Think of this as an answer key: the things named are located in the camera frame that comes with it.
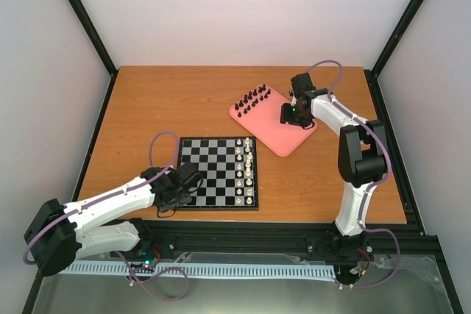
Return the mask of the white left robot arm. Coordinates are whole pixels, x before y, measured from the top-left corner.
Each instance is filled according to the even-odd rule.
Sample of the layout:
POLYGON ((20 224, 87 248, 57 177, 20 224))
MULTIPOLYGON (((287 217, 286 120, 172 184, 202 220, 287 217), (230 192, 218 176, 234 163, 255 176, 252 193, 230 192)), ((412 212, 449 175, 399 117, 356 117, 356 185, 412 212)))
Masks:
POLYGON ((43 276, 66 269, 73 261, 106 251, 147 256, 153 239, 129 221, 110 222, 132 211, 156 207, 175 210, 191 200, 203 177, 193 163, 178 168, 150 167, 124 185, 82 201, 44 202, 26 229, 23 261, 43 276))

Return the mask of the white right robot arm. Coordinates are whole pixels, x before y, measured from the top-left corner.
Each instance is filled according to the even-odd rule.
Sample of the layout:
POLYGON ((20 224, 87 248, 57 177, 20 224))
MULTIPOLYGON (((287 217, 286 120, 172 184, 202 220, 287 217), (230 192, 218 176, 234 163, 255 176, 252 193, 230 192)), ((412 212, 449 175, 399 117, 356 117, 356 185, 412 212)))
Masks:
POLYGON ((282 124, 309 129, 316 119, 338 136, 337 166, 344 193, 335 225, 343 236, 362 233, 372 194, 392 172, 383 123, 356 115, 332 91, 317 89, 308 73, 291 78, 290 96, 291 103, 281 108, 282 124))

